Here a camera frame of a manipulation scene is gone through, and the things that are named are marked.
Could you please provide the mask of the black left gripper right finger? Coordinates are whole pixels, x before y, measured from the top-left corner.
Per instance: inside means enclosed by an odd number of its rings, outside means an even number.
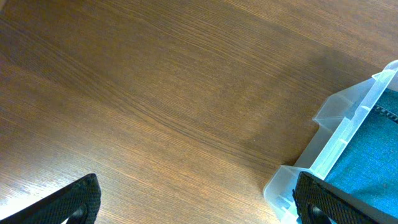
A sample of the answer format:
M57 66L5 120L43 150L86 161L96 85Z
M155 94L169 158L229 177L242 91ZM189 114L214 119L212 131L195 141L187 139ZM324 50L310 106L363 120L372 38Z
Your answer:
M293 189L297 214L306 224L397 224L397 218L301 172Z

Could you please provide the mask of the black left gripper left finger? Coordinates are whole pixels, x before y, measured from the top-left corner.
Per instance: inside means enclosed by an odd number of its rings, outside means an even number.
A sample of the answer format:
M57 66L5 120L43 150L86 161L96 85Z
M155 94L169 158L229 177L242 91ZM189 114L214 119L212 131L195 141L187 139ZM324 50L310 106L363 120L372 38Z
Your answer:
M1 223L94 224L101 205L101 189L95 174L87 174Z

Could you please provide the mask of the dark blue jeans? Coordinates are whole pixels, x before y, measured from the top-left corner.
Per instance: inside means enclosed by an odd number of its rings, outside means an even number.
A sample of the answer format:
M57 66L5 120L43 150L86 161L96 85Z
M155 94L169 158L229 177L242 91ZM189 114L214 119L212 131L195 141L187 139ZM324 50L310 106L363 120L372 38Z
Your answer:
M397 217L396 91L384 91L325 182Z

